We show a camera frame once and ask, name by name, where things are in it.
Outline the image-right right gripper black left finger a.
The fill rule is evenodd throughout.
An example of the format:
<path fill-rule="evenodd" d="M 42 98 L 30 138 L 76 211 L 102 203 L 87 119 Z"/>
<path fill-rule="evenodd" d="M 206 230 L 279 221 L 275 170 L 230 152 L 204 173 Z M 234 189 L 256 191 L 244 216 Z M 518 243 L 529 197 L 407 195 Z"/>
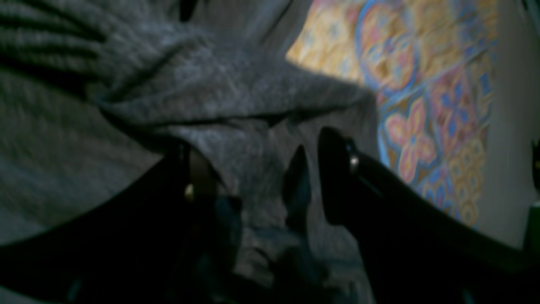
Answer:
<path fill-rule="evenodd" d="M 98 208 L 1 247 L 2 304 L 191 304 L 189 266 L 213 173 L 183 144 Z"/>

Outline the image-right right gripper black right finger b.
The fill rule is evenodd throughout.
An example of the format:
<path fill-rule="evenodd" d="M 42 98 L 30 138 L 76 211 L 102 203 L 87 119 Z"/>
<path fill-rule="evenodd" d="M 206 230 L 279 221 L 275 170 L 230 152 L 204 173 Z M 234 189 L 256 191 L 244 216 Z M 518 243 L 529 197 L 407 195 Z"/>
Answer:
<path fill-rule="evenodd" d="M 538 255 L 444 214 L 335 129 L 318 159 L 327 221 L 355 237 L 379 304 L 538 304 Z"/>

